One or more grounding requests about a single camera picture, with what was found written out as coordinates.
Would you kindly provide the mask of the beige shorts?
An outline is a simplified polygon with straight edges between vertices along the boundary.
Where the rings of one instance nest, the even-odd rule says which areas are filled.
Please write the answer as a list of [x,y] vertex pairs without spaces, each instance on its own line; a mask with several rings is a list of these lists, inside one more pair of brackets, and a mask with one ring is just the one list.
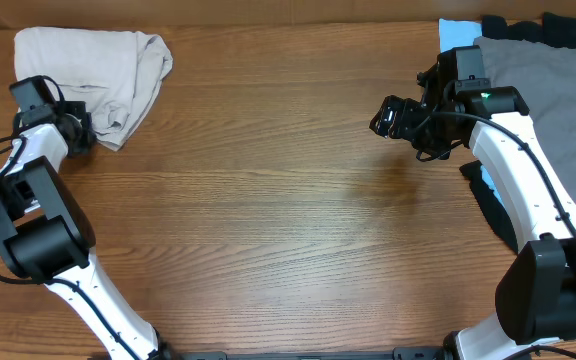
[[85,102],[98,141],[113,151],[141,125],[172,68],[157,34],[32,27],[14,37],[16,78],[46,75],[53,93]]

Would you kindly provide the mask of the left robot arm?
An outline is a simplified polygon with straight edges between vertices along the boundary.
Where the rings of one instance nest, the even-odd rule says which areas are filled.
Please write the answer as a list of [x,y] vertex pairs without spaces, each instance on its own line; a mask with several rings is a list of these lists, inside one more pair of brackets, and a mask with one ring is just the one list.
[[91,223],[58,174],[62,161],[90,149],[81,101],[22,101],[0,170],[0,281],[43,285],[82,318],[113,359],[173,359],[105,273]]

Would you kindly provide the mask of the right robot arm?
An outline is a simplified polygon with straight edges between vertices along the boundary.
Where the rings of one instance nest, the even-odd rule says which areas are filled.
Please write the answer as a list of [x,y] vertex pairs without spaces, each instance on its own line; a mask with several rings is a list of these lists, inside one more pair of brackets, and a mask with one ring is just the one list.
[[576,339],[576,204],[558,179],[514,87],[461,91],[442,109],[384,99],[370,128],[403,139],[420,162],[463,145],[487,169],[518,254],[495,290],[495,312],[449,335],[439,359],[517,359]]

